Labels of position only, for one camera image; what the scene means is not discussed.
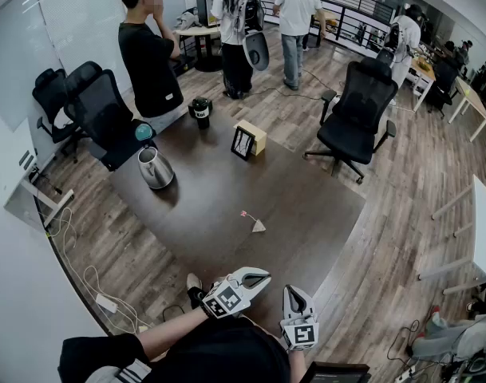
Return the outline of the light wooden box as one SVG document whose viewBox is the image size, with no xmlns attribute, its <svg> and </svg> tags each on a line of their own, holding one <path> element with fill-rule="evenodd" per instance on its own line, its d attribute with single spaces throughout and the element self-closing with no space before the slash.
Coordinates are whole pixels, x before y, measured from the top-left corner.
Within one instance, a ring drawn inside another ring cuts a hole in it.
<svg viewBox="0 0 486 383">
<path fill-rule="evenodd" d="M 234 128 L 241 128 L 245 131 L 248 131 L 251 135 L 255 137 L 255 141 L 251 150 L 251 154 L 253 156 L 257 156 L 265 149 L 267 143 L 267 134 L 261 128 L 258 128 L 257 126 L 251 124 L 246 120 L 239 121 L 237 124 L 234 125 Z"/>
</svg>

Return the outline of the pile of grey clothes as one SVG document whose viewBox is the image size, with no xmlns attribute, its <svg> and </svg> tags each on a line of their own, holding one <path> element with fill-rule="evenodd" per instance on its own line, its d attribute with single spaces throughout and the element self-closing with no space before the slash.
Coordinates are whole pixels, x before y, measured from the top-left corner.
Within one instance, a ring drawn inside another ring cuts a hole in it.
<svg viewBox="0 0 486 383">
<path fill-rule="evenodd" d="M 198 9 L 196 7 L 192 7 L 185 10 L 176 19 L 175 30 L 188 30 L 195 26 L 201 26 L 201 24 L 198 15 Z"/>
</svg>

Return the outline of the person's left forearm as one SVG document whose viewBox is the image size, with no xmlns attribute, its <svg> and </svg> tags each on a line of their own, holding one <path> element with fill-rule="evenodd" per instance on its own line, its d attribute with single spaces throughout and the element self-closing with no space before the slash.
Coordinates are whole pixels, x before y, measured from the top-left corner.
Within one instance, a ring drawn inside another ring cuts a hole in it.
<svg viewBox="0 0 486 383">
<path fill-rule="evenodd" d="M 192 332 L 201 323 L 208 320 L 208 316 L 200 308 L 166 321 L 138 334 L 144 353 L 149 361 L 167 352 L 181 338 Z"/>
</svg>

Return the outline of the black backpack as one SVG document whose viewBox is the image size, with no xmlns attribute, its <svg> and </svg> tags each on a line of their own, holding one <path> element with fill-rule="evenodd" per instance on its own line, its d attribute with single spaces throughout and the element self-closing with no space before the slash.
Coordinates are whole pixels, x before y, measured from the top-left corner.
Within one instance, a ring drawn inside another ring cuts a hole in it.
<svg viewBox="0 0 486 383">
<path fill-rule="evenodd" d="M 385 37 L 383 43 L 383 49 L 395 52 L 401 41 L 401 26 L 398 22 L 394 22 L 390 25 L 388 34 Z"/>
</svg>

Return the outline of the person's right forearm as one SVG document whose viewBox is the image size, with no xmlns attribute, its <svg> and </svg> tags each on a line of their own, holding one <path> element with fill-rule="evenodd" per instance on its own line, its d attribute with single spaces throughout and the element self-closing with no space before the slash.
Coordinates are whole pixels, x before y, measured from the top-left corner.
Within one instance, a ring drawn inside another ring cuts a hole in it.
<svg viewBox="0 0 486 383">
<path fill-rule="evenodd" d="M 288 352 L 291 374 L 302 379 L 306 373 L 306 359 L 303 350 L 290 350 Z"/>
</svg>

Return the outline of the wooden top desk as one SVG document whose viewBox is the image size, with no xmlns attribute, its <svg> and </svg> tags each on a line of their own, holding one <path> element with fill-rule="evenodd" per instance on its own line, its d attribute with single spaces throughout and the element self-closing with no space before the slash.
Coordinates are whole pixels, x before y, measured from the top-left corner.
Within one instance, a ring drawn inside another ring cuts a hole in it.
<svg viewBox="0 0 486 383">
<path fill-rule="evenodd" d="M 456 91 L 461 94 L 462 98 L 457 105 L 454 113 L 448 119 L 448 122 L 451 124 L 460 113 L 464 113 L 469 107 L 475 109 L 483 118 L 478 128 L 469 138 L 469 142 L 472 143 L 486 125 L 486 108 L 484 107 L 484 104 L 482 103 L 476 91 L 461 77 L 456 78 L 455 86 Z"/>
</svg>

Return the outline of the steel electric kettle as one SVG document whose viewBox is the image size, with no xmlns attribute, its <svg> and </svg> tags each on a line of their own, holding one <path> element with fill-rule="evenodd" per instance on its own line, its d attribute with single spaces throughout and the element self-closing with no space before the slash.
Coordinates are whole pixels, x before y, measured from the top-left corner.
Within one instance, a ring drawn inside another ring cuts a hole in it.
<svg viewBox="0 0 486 383">
<path fill-rule="evenodd" d="M 135 130 L 136 139 L 143 148 L 137 154 L 140 173 L 146 184 L 153 190 L 166 188 L 174 179 L 172 166 L 154 144 L 155 132 L 150 124 L 143 122 Z"/>
</svg>

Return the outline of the black mesh office chair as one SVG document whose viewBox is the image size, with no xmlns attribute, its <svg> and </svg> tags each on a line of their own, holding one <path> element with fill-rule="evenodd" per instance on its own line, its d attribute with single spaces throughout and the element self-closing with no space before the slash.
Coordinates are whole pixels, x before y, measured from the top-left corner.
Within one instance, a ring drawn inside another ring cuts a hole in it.
<svg viewBox="0 0 486 383">
<path fill-rule="evenodd" d="M 329 156 L 335 164 L 343 162 L 358 174 L 356 183 L 361 184 L 365 175 L 357 165 L 369 164 L 385 141 L 397 135 L 396 125 L 388 120 L 383 136 L 375 140 L 381 117 L 397 91 L 386 63 L 370 57 L 350 62 L 339 101 L 332 103 L 336 97 L 332 89 L 322 94 L 324 105 L 317 138 L 327 150 L 306 151 L 302 157 Z"/>
<path fill-rule="evenodd" d="M 76 163 L 77 146 L 82 135 L 78 125 L 65 115 L 65 79 L 64 69 L 47 69 L 36 78 L 32 95 L 47 118 L 47 124 L 42 116 L 38 118 L 37 129 L 43 129 L 54 144 L 60 145 L 63 156 L 72 154 L 73 162 Z"/>
<path fill-rule="evenodd" d="M 73 97 L 81 93 L 101 72 L 102 68 L 94 61 L 78 66 L 64 81 L 67 95 Z"/>
<path fill-rule="evenodd" d="M 65 114 L 90 138 L 92 156 L 111 172 L 143 148 L 135 130 L 145 121 L 135 118 L 126 106 L 109 69 L 102 70 L 81 93 L 67 95 Z"/>
</svg>

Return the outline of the black picture frame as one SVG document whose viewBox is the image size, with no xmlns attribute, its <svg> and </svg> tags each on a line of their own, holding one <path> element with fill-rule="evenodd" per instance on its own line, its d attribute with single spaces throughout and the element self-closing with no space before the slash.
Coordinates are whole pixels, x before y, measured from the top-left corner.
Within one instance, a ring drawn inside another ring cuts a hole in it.
<svg viewBox="0 0 486 383">
<path fill-rule="evenodd" d="M 231 152 L 242 160 L 248 161 L 255 142 L 255 136 L 246 129 L 237 126 L 231 145 Z"/>
</svg>

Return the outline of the small white table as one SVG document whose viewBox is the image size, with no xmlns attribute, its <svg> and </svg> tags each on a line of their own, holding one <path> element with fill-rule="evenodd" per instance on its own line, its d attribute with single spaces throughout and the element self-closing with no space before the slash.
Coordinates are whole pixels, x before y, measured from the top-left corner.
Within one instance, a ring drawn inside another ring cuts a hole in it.
<svg viewBox="0 0 486 383">
<path fill-rule="evenodd" d="M 415 57 L 411 62 L 411 70 L 415 72 L 416 80 L 413 84 L 413 109 L 418 111 L 423 101 L 427 97 L 429 90 L 436 81 L 433 67 L 422 57 Z"/>
</svg>

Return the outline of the small paper scrap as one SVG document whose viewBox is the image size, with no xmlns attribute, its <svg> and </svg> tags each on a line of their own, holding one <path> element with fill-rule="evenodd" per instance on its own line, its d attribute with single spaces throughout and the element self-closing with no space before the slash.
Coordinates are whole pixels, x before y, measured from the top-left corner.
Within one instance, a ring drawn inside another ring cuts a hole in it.
<svg viewBox="0 0 486 383">
<path fill-rule="evenodd" d="M 264 232 L 266 230 L 265 226 L 263 225 L 263 223 L 260 219 L 256 219 L 255 217 L 253 217 L 252 215 L 250 215 L 246 211 L 241 211 L 240 215 L 242 217 L 250 218 L 254 222 L 254 225 L 253 225 L 253 228 L 252 228 L 253 233 L 260 233 L 260 232 Z"/>
</svg>

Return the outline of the black walking pad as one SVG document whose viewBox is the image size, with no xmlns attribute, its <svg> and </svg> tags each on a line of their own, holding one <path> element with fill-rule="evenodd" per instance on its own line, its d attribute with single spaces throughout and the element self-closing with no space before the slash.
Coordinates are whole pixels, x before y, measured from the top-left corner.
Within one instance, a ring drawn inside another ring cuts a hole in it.
<svg viewBox="0 0 486 383">
<path fill-rule="evenodd" d="M 194 56 L 181 54 L 178 58 L 170 59 L 169 63 L 178 77 L 195 66 L 196 58 Z"/>
</svg>

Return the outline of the black mini fridge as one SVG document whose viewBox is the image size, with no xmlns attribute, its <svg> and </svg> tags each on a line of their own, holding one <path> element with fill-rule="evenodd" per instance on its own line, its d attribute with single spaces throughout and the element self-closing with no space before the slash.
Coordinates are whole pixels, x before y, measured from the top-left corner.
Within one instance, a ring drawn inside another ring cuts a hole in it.
<svg viewBox="0 0 486 383">
<path fill-rule="evenodd" d="M 196 0 L 199 23 L 212 28 L 219 25 L 219 20 L 211 13 L 214 0 Z"/>
</svg>

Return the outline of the round wooden table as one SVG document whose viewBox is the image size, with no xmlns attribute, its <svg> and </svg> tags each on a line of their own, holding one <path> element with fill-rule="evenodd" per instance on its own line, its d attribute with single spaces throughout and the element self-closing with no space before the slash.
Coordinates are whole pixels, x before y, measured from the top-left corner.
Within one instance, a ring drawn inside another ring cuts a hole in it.
<svg viewBox="0 0 486 383">
<path fill-rule="evenodd" d="M 192 26 L 185 30 L 176 30 L 180 38 L 194 38 L 196 49 L 195 69 L 204 73 L 216 73 L 222 70 L 221 56 L 214 55 L 212 41 L 220 38 L 218 27 Z"/>
</svg>

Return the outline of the black bottle white label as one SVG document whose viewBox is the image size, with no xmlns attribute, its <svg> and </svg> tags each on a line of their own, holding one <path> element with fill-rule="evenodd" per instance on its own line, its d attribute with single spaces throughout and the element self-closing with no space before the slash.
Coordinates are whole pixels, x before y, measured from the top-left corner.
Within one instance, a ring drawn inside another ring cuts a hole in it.
<svg viewBox="0 0 486 383">
<path fill-rule="evenodd" d="M 210 127 L 209 117 L 212 110 L 212 101 L 205 97 L 196 97 L 188 105 L 189 114 L 196 120 L 200 130 Z"/>
</svg>

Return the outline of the white power strip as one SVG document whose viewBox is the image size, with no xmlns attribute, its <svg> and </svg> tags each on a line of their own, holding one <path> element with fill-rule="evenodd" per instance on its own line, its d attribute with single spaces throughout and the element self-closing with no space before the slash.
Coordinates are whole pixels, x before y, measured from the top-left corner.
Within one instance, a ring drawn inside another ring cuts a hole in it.
<svg viewBox="0 0 486 383">
<path fill-rule="evenodd" d="M 116 314 L 118 311 L 118 305 L 103 294 L 97 293 L 95 301 L 98 306 L 112 314 Z"/>
</svg>

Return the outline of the person's black shirt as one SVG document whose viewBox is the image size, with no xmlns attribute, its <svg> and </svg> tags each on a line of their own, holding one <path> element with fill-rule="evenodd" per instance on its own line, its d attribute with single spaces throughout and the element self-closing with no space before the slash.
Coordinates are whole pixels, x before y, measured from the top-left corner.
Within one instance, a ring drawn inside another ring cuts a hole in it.
<svg viewBox="0 0 486 383">
<path fill-rule="evenodd" d="M 61 383 L 290 383 L 285 349 L 246 318 L 207 320 L 158 361 L 131 334 L 70 338 Z"/>
</svg>

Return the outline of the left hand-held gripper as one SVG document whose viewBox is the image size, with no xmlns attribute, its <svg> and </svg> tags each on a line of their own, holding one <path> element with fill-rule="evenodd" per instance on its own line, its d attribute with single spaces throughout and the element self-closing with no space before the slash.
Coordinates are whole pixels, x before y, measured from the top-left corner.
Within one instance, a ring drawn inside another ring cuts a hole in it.
<svg viewBox="0 0 486 383">
<path fill-rule="evenodd" d="M 244 280 L 243 287 L 237 280 Z M 271 282 L 271 274 L 255 267 L 241 267 L 217 282 L 203 298 L 201 306 L 212 318 L 236 315 L 251 306 L 251 301 Z"/>
</svg>

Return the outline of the black chest monitor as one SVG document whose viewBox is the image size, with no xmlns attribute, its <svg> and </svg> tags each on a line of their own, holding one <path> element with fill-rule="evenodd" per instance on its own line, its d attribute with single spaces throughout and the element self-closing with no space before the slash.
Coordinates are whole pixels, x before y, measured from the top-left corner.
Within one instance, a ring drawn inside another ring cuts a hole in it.
<svg viewBox="0 0 486 383">
<path fill-rule="evenodd" d="M 369 366 L 313 362 L 307 371 L 307 383 L 368 383 Z"/>
</svg>

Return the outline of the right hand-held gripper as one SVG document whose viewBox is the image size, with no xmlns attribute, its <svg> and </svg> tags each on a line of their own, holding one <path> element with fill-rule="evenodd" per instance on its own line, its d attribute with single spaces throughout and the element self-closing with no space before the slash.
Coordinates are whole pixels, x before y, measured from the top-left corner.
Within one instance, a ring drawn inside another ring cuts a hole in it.
<svg viewBox="0 0 486 383">
<path fill-rule="evenodd" d="M 282 320 L 280 329 L 288 351 L 302 351 L 318 344 L 319 323 L 314 314 L 314 301 L 305 291 L 296 286 L 285 285 L 283 289 L 283 317 L 293 314 L 308 314 L 296 319 Z"/>
</svg>

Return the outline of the grey shell backpack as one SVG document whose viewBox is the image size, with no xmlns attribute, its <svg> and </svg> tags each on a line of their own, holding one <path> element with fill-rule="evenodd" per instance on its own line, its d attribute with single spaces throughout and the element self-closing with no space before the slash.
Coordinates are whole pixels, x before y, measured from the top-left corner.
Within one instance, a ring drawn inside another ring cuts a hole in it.
<svg viewBox="0 0 486 383">
<path fill-rule="evenodd" d="M 247 62 L 253 70 L 266 71 L 269 49 L 263 33 L 265 13 L 261 0 L 239 0 L 235 32 L 243 34 L 242 46 Z"/>
</svg>

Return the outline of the black metal railing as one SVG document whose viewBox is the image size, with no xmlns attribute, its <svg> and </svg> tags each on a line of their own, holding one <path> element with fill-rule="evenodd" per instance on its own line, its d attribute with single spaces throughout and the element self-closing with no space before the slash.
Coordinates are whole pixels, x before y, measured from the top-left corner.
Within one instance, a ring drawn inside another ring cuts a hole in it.
<svg viewBox="0 0 486 383">
<path fill-rule="evenodd" d="M 265 21 L 279 24 L 272 14 L 275 0 L 262 0 Z M 367 57 L 376 57 L 396 10 L 377 0 L 321 0 L 326 40 Z"/>
</svg>

